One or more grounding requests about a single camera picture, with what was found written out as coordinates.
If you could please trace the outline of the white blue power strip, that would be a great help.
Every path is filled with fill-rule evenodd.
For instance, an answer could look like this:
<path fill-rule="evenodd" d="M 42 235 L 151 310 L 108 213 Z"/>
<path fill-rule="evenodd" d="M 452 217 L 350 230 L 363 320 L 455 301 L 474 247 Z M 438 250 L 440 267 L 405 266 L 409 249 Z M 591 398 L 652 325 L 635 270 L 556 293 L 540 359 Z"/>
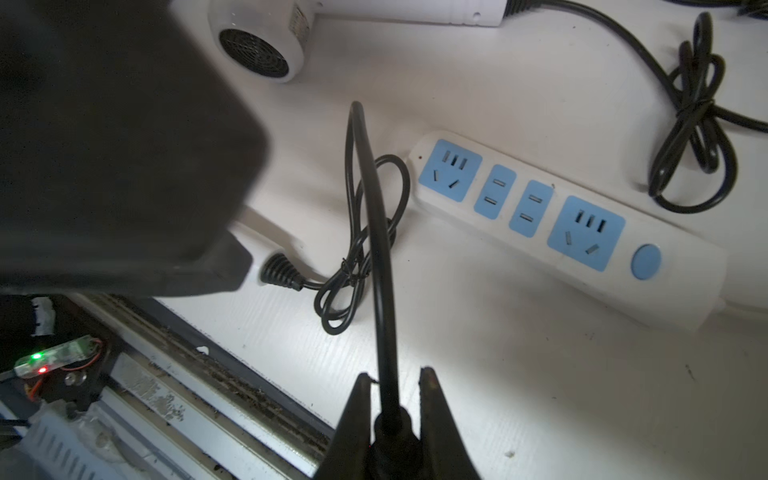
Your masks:
<path fill-rule="evenodd" d="M 408 161 L 417 205 L 637 322 L 695 332 L 725 305 L 727 252 L 675 225 L 452 132 Z"/>

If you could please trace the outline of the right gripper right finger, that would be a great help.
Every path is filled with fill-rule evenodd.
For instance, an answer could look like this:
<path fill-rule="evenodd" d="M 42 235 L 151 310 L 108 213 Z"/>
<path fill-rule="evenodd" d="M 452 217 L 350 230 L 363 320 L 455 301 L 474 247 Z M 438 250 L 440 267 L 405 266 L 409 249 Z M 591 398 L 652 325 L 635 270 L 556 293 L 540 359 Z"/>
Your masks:
<path fill-rule="evenodd" d="M 432 367 L 421 369 L 419 388 L 423 478 L 479 479 Z"/>

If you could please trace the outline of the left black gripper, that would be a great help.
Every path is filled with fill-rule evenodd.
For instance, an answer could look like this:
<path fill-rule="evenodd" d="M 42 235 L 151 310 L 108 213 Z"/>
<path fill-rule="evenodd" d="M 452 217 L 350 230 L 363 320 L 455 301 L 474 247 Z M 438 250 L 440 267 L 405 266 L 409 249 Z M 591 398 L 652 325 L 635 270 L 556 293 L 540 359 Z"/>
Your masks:
<path fill-rule="evenodd" d="M 1 5 L 1 290 L 238 289 L 267 135 L 165 1 Z"/>

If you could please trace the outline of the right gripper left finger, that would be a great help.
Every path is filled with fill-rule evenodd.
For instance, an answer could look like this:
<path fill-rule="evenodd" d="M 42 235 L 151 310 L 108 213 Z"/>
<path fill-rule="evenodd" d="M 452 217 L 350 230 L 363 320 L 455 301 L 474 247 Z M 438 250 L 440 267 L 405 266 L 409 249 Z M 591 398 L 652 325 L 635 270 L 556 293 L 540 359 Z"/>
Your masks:
<path fill-rule="evenodd" d="M 360 373 L 351 389 L 329 449 L 313 478 L 366 479 L 371 437 L 371 385 Z"/>

